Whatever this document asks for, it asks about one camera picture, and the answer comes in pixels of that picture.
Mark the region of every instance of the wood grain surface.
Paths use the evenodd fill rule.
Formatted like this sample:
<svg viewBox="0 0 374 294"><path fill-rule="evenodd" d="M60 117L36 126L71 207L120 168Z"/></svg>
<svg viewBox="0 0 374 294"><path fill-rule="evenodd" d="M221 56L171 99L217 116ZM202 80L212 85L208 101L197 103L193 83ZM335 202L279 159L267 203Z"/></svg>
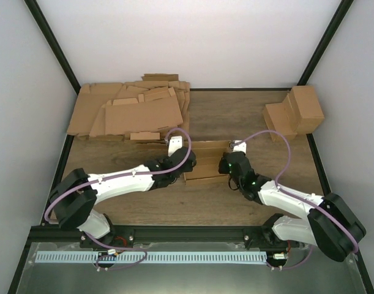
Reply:
<svg viewBox="0 0 374 294"><path fill-rule="evenodd" d="M281 102L286 91L191 92L192 140L232 140L266 129L265 104ZM291 165L280 182L304 192L321 194L321 186L305 135L290 142ZM164 151L143 151L131 141L75 139L64 176L83 167L86 173L110 173L133 168ZM284 142L263 134L247 143L247 155L257 173L275 177L285 166ZM226 183L185 187L183 179L149 192L135 192L95 206L114 224L140 225L262 225L279 209L246 200Z"/></svg>

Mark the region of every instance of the cardboard box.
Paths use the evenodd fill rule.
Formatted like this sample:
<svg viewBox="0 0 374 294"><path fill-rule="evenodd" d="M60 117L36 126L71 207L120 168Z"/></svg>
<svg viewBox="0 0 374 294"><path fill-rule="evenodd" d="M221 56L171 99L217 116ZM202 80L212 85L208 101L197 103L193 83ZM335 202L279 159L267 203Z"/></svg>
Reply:
<svg viewBox="0 0 374 294"><path fill-rule="evenodd" d="M290 127L284 104L266 104L263 110L263 116L269 130L280 132L287 140L292 140L296 137L297 133ZM272 141L282 140L276 134L270 133L270 136Z"/></svg>
<svg viewBox="0 0 374 294"><path fill-rule="evenodd" d="M291 129L298 134L312 133L324 120L313 86L295 86L283 101Z"/></svg>

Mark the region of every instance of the cable tray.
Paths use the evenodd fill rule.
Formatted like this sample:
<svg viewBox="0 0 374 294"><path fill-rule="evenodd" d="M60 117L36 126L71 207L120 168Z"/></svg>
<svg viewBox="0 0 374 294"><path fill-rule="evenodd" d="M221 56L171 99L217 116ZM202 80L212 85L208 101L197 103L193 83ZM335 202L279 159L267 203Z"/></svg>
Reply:
<svg viewBox="0 0 374 294"><path fill-rule="evenodd" d="M104 257L99 263L134 263L143 257L143 252L123 252L116 257ZM91 251L38 251L36 263L95 263L99 252ZM142 263L205 263L265 265L265 252L148 252Z"/></svg>

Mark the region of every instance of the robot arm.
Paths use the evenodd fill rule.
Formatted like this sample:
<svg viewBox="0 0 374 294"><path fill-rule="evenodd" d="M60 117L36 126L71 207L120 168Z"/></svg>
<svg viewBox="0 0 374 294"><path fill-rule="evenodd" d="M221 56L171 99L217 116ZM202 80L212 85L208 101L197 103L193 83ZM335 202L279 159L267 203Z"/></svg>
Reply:
<svg viewBox="0 0 374 294"><path fill-rule="evenodd" d="M187 161L170 173L158 173L169 170L182 162L188 148L182 146L182 137L172 137L168 147L168 155L149 160L130 170L117 171L104 175L86 174L82 168L72 171L50 194L50 202L54 202L64 192L77 185L98 180L97 183L71 193L54 207L54 213L62 230L79 230L102 239L105 244L113 240L112 223L105 215L93 209L94 205L106 199L131 192L144 192L173 184L182 173L191 172L196 164L193 152Z"/></svg>
<svg viewBox="0 0 374 294"><path fill-rule="evenodd" d="M294 240L316 245L331 259L342 262L353 250L353 244L348 237L317 209L280 191L274 180L255 173L245 154L245 143L235 146L233 152L225 153L219 163L219 173L229 174L229 181L235 183L246 199L280 208L298 217L292 218L282 214L270 217L263 225L266 239L270 243ZM330 193L323 197L282 185L280 188L327 211L357 242L365 236L364 226L338 195Z"/></svg>

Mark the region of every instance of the cardboard piece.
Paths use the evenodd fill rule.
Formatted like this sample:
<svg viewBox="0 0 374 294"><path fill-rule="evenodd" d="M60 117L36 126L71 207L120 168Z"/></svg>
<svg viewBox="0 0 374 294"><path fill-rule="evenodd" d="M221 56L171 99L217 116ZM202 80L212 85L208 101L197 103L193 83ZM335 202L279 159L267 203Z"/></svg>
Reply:
<svg viewBox="0 0 374 294"><path fill-rule="evenodd" d="M131 83L131 86L146 88L146 89L154 89L154 88L161 88L169 86L168 81L135 81Z"/></svg>
<svg viewBox="0 0 374 294"><path fill-rule="evenodd" d="M112 102L112 105L126 105L126 104L134 104L134 103L138 103L137 98L115 99Z"/></svg>
<svg viewBox="0 0 374 294"><path fill-rule="evenodd" d="M182 112L182 108L184 107L184 103L185 103L185 95L184 95L184 92L178 90L178 91L176 92L176 96L177 96L177 101L179 102L180 111Z"/></svg>
<svg viewBox="0 0 374 294"><path fill-rule="evenodd" d="M108 100L115 98L121 85L121 83L117 85L112 83L109 85L109 89L101 84L84 85L75 102L67 133L69 135L89 135L100 107Z"/></svg>
<svg viewBox="0 0 374 294"><path fill-rule="evenodd" d="M144 101L153 101L156 99L161 99L165 97L176 97L176 92L174 91L173 88L168 88L168 87L162 87L162 88L155 88L152 90L148 90L147 92L144 93Z"/></svg>
<svg viewBox="0 0 374 294"><path fill-rule="evenodd" d="M159 140L160 133L152 133L152 132L139 132L139 133L131 133L130 140Z"/></svg>
<svg viewBox="0 0 374 294"><path fill-rule="evenodd" d="M287 140L292 140L296 137L297 133L290 127L284 104L267 104L264 107L263 116L269 130L280 132ZM282 140L276 134L270 133L270 136L274 142Z"/></svg>
<svg viewBox="0 0 374 294"><path fill-rule="evenodd" d="M283 101L291 129L298 134L312 133L324 120L313 86L295 86Z"/></svg>
<svg viewBox="0 0 374 294"><path fill-rule="evenodd" d="M106 104L103 104L97 113L89 133L90 137L105 135L105 106Z"/></svg>
<svg viewBox="0 0 374 294"><path fill-rule="evenodd" d="M196 166L190 173L184 173L185 185L195 186L208 183L225 183L228 175L218 173L218 165L224 152L229 151L230 141L192 142L196 155Z"/></svg>
<svg viewBox="0 0 374 294"><path fill-rule="evenodd" d="M143 92L148 91L148 89L146 88L140 88L140 87L135 87L135 86L128 86L126 90L130 92L135 92L138 94L142 94Z"/></svg>
<svg viewBox="0 0 374 294"><path fill-rule="evenodd" d="M143 81L178 81L179 75L177 74L165 74L165 73L150 73L144 74L142 77Z"/></svg>
<svg viewBox="0 0 374 294"><path fill-rule="evenodd" d="M189 92L184 93L184 97L185 97L185 101L184 101L184 105L183 105L182 111L181 111L182 114L187 113L187 110L188 110L188 107L189 107L189 102L190 102L190 94L189 94Z"/></svg>
<svg viewBox="0 0 374 294"><path fill-rule="evenodd" d="M157 132L180 124L182 124L182 116L176 97L105 107L105 135Z"/></svg>
<svg viewBox="0 0 374 294"><path fill-rule="evenodd" d="M176 74L147 73L144 77L160 77L160 79L164 80L83 85L80 89L67 133L69 135L76 135L82 140L88 139L88 136L91 136L93 140L115 140L116 136L121 136L121 139L129 138L131 132L138 131L128 130L123 135L105 135L106 107L121 107L125 105L130 107L131 104L145 104L146 102L165 97L173 97L177 100L182 121L179 120L178 124L175 123L172 126L159 128L155 131L147 129L139 130L139 133L143 131L143 134L140 136L144 136L144 131L149 131L159 132L163 138L169 128L177 125L189 131L188 107L190 96L187 92L189 91L189 83L178 81L178 75ZM161 110L160 112L162 115L170 113L167 110Z"/></svg>
<svg viewBox="0 0 374 294"><path fill-rule="evenodd" d="M139 94L138 95L138 102L143 103L144 102L144 94Z"/></svg>

